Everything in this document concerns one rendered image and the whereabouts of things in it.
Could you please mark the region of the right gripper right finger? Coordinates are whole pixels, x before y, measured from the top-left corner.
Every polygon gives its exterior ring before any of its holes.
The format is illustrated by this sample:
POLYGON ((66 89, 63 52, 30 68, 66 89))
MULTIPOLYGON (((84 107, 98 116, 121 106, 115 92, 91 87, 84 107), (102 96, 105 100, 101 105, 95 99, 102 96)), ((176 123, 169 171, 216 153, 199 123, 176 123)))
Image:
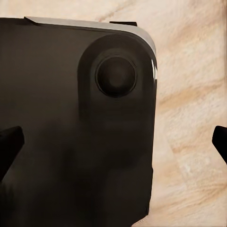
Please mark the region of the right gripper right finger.
POLYGON ((213 133, 212 143, 227 164, 227 128, 226 127, 222 127, 219 125, 216 126, 213 133))

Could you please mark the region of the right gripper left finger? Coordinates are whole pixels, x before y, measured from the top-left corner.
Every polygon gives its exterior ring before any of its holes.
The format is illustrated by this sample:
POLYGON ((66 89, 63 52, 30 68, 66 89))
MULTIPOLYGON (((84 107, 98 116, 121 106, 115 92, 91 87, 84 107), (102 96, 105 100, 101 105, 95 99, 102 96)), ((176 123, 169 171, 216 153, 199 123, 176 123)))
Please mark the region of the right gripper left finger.
POLYGON ((0 131, 0 182, 13 164, 24 143, 24 135, 20 126, 0 131))

